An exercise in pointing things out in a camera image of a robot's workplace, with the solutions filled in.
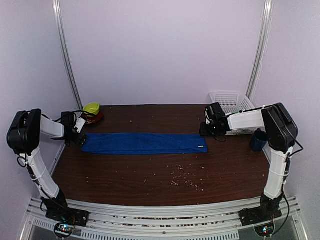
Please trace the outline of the white perforated plastic basket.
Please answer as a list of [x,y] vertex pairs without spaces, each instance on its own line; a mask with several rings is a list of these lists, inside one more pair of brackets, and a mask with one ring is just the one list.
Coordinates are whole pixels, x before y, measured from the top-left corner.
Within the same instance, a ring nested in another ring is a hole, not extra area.
[[[211,103],[205,107],[205,122],[210,124],[212,117],[208,115],[207,110],[211,108],[211,104],[219,103],[225,115],[255,109],[253,103],[243,94],[235,91],[214,91],[210,92],[209,97]],[[225,136],[234,135],[251,135],[256,128],[242,128],[240,130],[227,131]]]

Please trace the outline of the blue microfiber towel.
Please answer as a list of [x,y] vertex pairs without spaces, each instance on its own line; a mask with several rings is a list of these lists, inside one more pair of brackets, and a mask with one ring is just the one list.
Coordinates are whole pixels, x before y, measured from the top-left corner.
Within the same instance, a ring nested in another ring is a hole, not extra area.
[[204,137],[197,134],[88,133],[81,150],[98,155],[163,155],[207,153]]

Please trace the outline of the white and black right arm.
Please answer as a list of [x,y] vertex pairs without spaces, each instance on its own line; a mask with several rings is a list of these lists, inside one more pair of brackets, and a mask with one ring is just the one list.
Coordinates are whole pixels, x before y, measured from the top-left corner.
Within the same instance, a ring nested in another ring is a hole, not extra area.
[[218,102],[205,107],[206,120],[200,124],[203,137],[222,137],[227,132],[263,128],[270,147],[271,160],[260,206],[259,220],[266,221],[279,208],[284,196],[284,185],[290,172],[294,146],[298,143],[298,127],[282,103],[226,114]]

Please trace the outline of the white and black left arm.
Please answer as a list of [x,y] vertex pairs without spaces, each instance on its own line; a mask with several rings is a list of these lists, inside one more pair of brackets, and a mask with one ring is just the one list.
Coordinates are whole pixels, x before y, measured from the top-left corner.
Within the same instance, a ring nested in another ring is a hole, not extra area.
[[80,147],[87,140],[86,120],[75,112],[62,112],[58,120],[42,114],[39,108],[16,113],[7,133],[7,144],[17,155],[18,164],[26,168],[36,185],[47,211],[53,213],[61,222],[72,218],[66,197],[49,173],[40,150],[41,135],[54,141],[64,141],[65,145],[74,143]]

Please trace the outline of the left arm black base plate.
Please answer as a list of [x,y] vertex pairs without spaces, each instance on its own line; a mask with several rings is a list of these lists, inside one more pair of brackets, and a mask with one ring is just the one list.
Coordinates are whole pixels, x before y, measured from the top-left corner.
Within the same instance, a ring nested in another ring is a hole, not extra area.
[[45,214],[46,218],[55,220],[56,222],[66,223],[72,226],[86,227],[89,219],[89,212],[69,208],[68,211],[48,210]]

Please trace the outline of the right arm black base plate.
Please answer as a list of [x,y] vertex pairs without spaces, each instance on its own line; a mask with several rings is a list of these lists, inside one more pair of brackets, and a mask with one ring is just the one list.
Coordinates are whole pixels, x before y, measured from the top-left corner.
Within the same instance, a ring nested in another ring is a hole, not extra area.
[[263,222],[271,222],[275,218],[280,218],[282,212],[277,209],[273,213],[262,213],[260,207],[244,208],[238,212],[242,226],[256,225]]

